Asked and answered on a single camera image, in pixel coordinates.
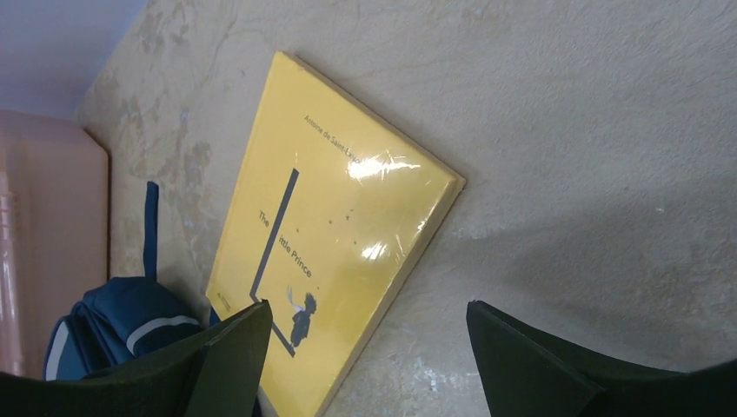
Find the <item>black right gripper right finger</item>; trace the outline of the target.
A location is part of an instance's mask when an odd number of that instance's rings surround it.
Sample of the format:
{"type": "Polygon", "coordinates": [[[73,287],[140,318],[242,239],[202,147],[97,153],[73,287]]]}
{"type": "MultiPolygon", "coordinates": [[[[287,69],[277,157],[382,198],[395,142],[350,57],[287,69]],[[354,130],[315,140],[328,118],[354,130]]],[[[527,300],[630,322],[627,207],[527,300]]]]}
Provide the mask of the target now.
{"type": "Polygon", "coordinates": [[[493,416],[734,416],[736,362],[675,372],[531,327],[484,301],[466,321],[493,416]]]}

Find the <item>navy blue student backpack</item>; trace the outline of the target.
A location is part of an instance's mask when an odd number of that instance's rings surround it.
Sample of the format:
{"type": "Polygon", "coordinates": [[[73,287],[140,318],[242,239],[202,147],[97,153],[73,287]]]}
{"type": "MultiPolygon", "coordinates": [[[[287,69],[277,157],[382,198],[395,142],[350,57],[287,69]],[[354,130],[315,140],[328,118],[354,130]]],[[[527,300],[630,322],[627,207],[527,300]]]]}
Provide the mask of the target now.
{"type": "Polygon", "coordinates": [[[53,328],[46,381],[79,381],[202,332],[205,327],[157,280],[159,187],[146,185],[142,276],[114,277],[86,292],[53,328]]]}

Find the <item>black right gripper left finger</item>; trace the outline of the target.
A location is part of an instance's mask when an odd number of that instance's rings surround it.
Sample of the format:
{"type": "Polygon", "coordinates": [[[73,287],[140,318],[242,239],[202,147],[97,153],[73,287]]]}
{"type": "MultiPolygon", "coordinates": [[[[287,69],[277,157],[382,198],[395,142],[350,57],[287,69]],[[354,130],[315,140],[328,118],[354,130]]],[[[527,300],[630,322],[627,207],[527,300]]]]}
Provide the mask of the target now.
{"type": "Polygon", "coordinates": [[[1,375],[3,416],[250,416],[272,311],[257,302],[201,333],[79,381],[1,375]]]}

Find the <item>yellow paperback book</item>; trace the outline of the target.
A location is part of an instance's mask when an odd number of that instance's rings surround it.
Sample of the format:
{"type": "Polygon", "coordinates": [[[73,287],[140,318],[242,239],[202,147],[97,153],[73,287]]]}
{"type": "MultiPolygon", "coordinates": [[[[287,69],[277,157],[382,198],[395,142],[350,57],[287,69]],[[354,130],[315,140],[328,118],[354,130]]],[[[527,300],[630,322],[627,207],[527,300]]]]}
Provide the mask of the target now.
{"type": "Polygon", "coordinates": [[[304,61],[274,55],[206,295],[272,311],[261,386],[318,416],[396,298],[464,178],[304,61]]]}

